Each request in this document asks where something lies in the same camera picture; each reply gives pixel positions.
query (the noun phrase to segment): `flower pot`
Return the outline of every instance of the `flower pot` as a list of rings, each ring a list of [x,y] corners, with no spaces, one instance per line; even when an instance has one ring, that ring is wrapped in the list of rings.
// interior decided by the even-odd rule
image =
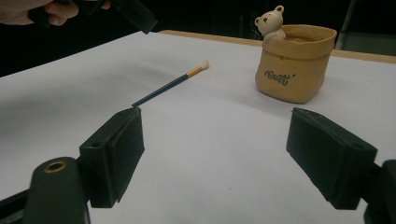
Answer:
[[[283,25],[285,39],[262,41],[258,89],[277,99],[304,104],[324,82],[337,32],[312,25]]]

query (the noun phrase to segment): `paintbrush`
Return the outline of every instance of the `paintbrush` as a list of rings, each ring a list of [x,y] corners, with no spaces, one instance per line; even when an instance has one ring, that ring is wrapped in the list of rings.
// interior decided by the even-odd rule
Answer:
[[[132,106],[135,107],[135,106],[142,105],[146,101],[156,97],[157,95],[159,95],[165,91],[168,91],[169,89],[175,87],[176,85],[180,84],[181,82],[189,79],[190,77],[193,77],[194,75],[201,72],[202,70],[205,70],[207,67],[209,67],[209,61],[205,60],[203,63],[201,63],[200,66],[192,69],[190,72],[186,73],[185,75],[178,77],[177,79],[169,82],[168,84],[166,84],[163,87],[159,88],[158,90],[152,92],[148,96],[146,96],[146,97],[142,98],[141,100],[137,101],[136,103],[132,104]]]

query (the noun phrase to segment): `white table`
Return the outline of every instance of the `white table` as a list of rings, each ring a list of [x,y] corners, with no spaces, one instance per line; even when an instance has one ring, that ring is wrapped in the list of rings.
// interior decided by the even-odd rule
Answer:
[[[116,112],[209,60],[140,106],[146,151],[121,202],[91,208],[92,223],[363,223],[364,201],[333,209],[286,151],[290,111],[340,124],[378,148],[379,165],[396,159],[396,64],[332,56],[319,93],[294,105],[257,91],[261,51],[136,33],[1,77],[0,200],[28,189],[42,162],[77,158]]]

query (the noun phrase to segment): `bear ear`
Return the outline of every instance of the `bear ear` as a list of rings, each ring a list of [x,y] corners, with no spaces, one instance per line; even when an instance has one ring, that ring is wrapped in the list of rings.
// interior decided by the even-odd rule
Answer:
[[[285,8],[282,6],[277,6],[275,8],[275,11],[279,12],[280,14],[283,14],[283,12],[285,11]]]

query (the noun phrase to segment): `bear figurine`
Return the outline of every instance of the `bear figurine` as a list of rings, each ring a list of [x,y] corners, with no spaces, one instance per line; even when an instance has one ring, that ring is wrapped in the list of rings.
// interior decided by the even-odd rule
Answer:
[[[265,42],[268,42],[273,37],[279,39],[285,39],[285,32],[282,30],[283,25],[283,11],[285,8],[277,6],[275,10],[266,12],[262,16],[256,18],[254,23],[258,27],[262,36],[264,36]]]

